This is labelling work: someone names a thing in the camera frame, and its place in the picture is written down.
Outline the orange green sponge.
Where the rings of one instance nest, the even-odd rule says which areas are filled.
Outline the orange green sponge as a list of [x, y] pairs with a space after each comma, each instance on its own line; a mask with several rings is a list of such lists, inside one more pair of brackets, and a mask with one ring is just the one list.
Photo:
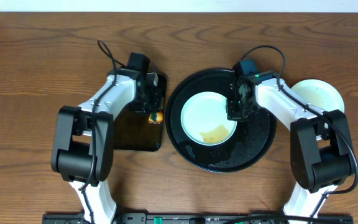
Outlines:
[[151, 113], [148, 122], [152, 124], [160, 124], [163, 122], [163, 113], [161, 111]]

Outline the mint green plate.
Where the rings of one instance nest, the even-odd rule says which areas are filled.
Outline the mint green plate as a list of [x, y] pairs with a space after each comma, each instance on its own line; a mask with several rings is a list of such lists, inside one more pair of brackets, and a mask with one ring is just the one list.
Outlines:
[[237, 122], [227, 118], [227, 98], [205, 91], [190, 97], [181, 109], [180, 123], [185, 134], [203, 146], [226, 142], [235, 132]]
[[298, 82], [291, 89], [309, 103], [326, 111], [345, 111], [344, 100], [340, 93], [329, 83], [317, 79]]

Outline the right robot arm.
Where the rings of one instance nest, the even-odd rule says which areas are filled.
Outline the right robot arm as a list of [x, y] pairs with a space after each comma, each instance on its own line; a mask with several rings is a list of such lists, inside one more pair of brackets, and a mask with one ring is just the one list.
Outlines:
[[246, 119], [265, 109], [290, 131], [290, 162], [296, 185], [283, 211], [291, 221], [316, 223], [323, 203], [340, 193], [337, 186], [351, 175], [358, 180], [346, 115], [307, 102], [273, 71], [236, 71], [232, 90], [227, 101], [228, 119]]

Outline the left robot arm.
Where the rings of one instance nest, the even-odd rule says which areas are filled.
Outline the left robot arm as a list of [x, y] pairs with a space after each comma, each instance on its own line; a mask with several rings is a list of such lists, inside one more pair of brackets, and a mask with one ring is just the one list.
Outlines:
[[167, 79], [120, 68], [88, 101], [58, 112], [51, 167], [78, 194], [84, 212], [60, 223], [114, 223], [108, 175], [115, 149], [154, 152], [162, 144]]

